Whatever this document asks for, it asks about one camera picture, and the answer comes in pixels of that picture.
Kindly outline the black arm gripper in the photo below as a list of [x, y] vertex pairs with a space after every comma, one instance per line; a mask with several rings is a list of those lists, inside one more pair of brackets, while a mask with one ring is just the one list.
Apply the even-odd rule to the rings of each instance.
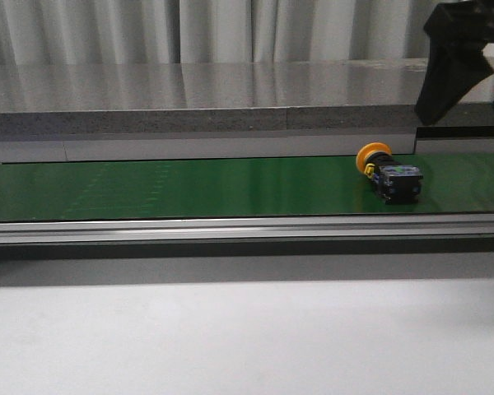
[[494, 73], [483, 54], [494, 44], [494, 1], [440, 2], [423, 30], [430, 53], [415, 113], [428, 126]]

